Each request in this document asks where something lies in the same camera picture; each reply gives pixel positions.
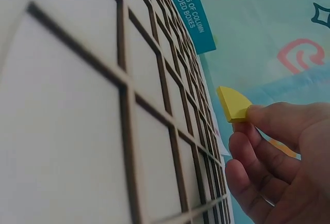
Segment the finger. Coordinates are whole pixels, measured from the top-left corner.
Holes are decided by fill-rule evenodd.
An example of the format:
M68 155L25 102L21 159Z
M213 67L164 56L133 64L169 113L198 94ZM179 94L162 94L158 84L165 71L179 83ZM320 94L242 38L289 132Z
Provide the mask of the finger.
M292 183L301 165L299 159L289 157L283 151L270 144L250 123L235 123L233 129L235 132L246 134L257 158L271 174L288 184Z
M287 145L299 153L299 137L309 126L328 115L328 104L293 105L275 103L267 107L252 105L247 110L247 119L266 135Z
M255 190L243 165L232 159L227 162L225 173L229 190L243 211L254 223L265 223L273 207Z
M243 133L234 133L229 140L229 149L233 158L243 165L257 191L272 203L278 203L289 185L265 168L256 157L248 137Z

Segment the light blue background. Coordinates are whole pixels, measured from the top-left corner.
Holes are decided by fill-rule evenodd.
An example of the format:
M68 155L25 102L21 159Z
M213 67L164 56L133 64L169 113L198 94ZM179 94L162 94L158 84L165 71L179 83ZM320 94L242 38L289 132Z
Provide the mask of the light blue background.
M229 86L254 104L307 104L330 101L330 28L313 23L313 3L330 8L330 0L201 0L217 50L200 56L219 130L228 149L231 125L223 115L215 89ZM303 45L304 61L312 69L293 75L277 59L289 42L307 38L325 50L325 65L315 66L308 55L316 49ZM289 54L292 62L295 53ZM233 200L235 223L252 221Z

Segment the plastic bag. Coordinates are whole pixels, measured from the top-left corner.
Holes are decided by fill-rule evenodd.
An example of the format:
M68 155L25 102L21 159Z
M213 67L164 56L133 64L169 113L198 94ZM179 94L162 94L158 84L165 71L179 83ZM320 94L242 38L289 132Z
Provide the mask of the plastic bag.
M227 148L232 127L216 95L220 85L254 104L330 101L330 0L201 1L217 50L200 58ZM236 202L233 208L236 223L252 223Z

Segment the teal label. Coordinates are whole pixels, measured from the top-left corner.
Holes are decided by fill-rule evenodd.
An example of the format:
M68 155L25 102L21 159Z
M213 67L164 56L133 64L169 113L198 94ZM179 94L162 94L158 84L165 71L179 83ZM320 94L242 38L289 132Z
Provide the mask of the teal label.
M195 45L197 54L216 49L201 0L173 0Z

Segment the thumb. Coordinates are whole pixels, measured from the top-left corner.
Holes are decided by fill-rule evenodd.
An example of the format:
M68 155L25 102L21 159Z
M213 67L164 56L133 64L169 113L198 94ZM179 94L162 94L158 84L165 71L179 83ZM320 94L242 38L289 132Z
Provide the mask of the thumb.
M247 110L247 119L271 138L300 153L300 135L309 126L324 117L328 104L293 105L275 103L267 107L252 105Z

